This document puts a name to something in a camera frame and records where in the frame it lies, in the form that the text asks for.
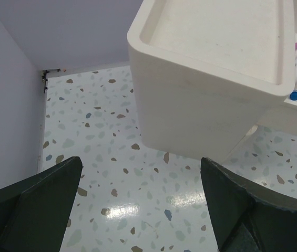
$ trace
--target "speckled floor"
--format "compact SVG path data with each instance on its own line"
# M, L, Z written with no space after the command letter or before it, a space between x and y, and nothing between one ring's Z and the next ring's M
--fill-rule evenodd
M48 87L43 170L75 155L84 164L61 251L217 251L200 162L141 144L129 67ZM259 127L224 165L297 198L295 136Z

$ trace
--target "terrazzo floor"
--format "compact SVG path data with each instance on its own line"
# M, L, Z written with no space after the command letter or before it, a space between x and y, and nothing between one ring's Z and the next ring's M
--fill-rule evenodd
M217 251L200 162L141 144L128 66L48 87L43 170L70 156L84 165L62 252ZM295 136L259 127L223 165L297 198Z

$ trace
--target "floor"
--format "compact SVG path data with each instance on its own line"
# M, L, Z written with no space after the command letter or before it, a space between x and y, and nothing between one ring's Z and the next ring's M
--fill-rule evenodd
M141 144L128 66L50 78L43 170L84 169L62 252L216 252L199 161ZM297 137L260 127L224 164L297 198Z

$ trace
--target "blue marker cap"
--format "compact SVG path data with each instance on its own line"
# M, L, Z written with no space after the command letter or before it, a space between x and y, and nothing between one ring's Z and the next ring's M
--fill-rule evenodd
M294 90L291 94L290 94L290 99L292 101L297 101L297 91Z

